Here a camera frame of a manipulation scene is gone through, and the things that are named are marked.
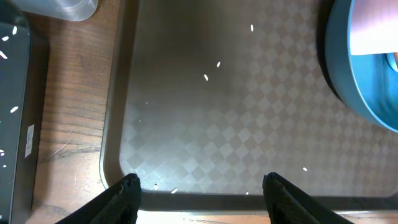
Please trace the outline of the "pink cup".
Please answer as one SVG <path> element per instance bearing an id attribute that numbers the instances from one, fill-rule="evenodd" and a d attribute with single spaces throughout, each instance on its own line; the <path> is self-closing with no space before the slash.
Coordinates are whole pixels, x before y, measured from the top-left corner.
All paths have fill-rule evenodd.
<path id="1" fill-rule="evenodd" d="M 397 52 L 397 0 L 356 0 L 350 27 L 353 55 Z"/>

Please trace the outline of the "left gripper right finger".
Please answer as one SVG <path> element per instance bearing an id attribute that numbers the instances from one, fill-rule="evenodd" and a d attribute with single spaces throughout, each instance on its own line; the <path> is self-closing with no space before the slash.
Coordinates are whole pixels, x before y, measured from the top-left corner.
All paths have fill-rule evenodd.
<path id="1" fill-rule="evenodd" d="M 275 172 L 264 176 L 263 196 L 272 224 L 348 224 Z"/>

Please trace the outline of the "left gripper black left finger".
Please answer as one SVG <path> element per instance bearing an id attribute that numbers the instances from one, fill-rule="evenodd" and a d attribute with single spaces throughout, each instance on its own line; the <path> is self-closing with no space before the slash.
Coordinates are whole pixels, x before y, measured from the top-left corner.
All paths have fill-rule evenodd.
<path id="1" fill-rule="evenodd" d="M 59 223 L 136 224 L 141 196 L 140 179 L 128 174 Z"/>

